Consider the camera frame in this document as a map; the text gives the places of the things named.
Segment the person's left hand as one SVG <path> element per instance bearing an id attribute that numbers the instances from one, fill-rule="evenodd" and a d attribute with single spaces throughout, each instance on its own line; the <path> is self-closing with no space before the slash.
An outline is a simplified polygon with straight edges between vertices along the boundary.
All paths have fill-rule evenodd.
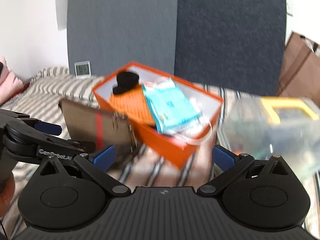
<path id="1" fill-rule="evenodd" d="M 3 192 L 0 194 L 0 217 L 3 217 L 9 210 L 10 203 L 15 193 L 14 175 L 11 173 L 10 177 L 4 184 Z"/>

